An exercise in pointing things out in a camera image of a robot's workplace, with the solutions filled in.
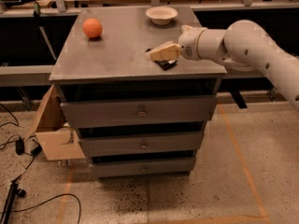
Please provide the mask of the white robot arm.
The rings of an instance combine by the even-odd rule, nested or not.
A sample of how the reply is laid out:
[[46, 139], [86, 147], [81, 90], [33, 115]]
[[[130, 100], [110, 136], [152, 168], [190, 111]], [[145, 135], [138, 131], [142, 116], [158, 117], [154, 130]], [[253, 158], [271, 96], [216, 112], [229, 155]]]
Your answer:
[[283, 50], [257, 23], [241, 20], [226, 29], [184, 25], [178, 42], [168, 41], [146, 52], [153, 62], [209, 60], [238, 71], [258, 70], [299, 110], [299, 59]]

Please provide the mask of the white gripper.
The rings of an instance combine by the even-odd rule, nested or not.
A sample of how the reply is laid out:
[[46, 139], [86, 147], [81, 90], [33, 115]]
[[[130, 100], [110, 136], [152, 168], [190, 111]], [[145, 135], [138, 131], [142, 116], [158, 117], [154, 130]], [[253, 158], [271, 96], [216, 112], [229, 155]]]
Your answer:
[[199, 61], [198, 43], [200, 35], [205, 31], [204, 27], [181, 26], [182, 34], [178, 38], [178, 44], [168, 41], [146, 52], [149, 61], [170, 61], [181, 55], [189, 60]]

